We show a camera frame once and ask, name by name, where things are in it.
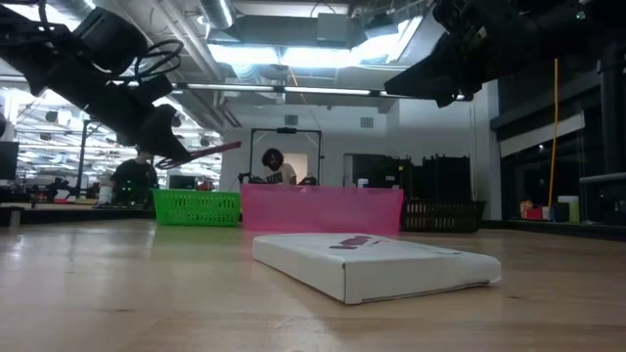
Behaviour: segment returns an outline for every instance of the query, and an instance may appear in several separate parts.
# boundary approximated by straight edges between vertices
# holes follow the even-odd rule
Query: robotic arm
[[[624,38],[614,0],[435,0],[446,29],[434,50],[384,85],[389,94],[433,99],[441,108],[482,84],[567,55],[598,57]]]
[[[168,40],[148,47],[136,27],[102,8],[70,32],[64,25],[47,22],[45,0],[2,3],[39,5],[41,22],[0,5],[0,58],[24,75],[32,95],[52,89],[121,135],[128,145],[174,160],[191,158],[171,131],[176,109],[153,105],[172,91],[165,73],[180,66],[181,42]],[[164,46],[175,49],[155,52]],[[159,57],[141,70],[146,60]],[[177,60],[172,68],[159,69],[171,60]],[[122,76],[132,66],[134,74]]]

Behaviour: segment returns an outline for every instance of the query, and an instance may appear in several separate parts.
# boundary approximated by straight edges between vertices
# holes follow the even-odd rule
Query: yellow pole
[[[555,188],[555,163],[557,161],[557,135],[559,132],[559,59],[555,59],[555,138],[552,140],[552,161],[550,164],[550,194],[548,207],[552,209]]]

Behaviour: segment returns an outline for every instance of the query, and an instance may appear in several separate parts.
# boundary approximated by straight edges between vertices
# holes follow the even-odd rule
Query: desk
[[[0,351],[623,351],[626,245],[402,234],[492,255],[501,284],[348,307],[250,259],[240,229],[0,229]]]

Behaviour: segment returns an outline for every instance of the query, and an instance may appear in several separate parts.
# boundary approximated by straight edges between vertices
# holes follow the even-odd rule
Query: person
[[[273,185],[296,185],[293,166],[285,162],[285,157],[277,149],[269,149],[261,159],[265,166],[265,182]]]
[[[122,162],[111,176],[112,187],[116,194],[128,188],[131,200],[144,202],[150,198],[150,189],[158,186],[157,172],[148,163],[153,156],[138,151],[137,157]]]

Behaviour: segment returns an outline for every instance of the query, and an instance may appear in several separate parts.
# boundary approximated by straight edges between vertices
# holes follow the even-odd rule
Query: black shirt
[[[133,183],[137,188],[155,188],[157,186],[157,172],[148,163],[138,163],[135,159],[122,162],[111,179],[115,181],[116,187],[122,187],[127,181]]]

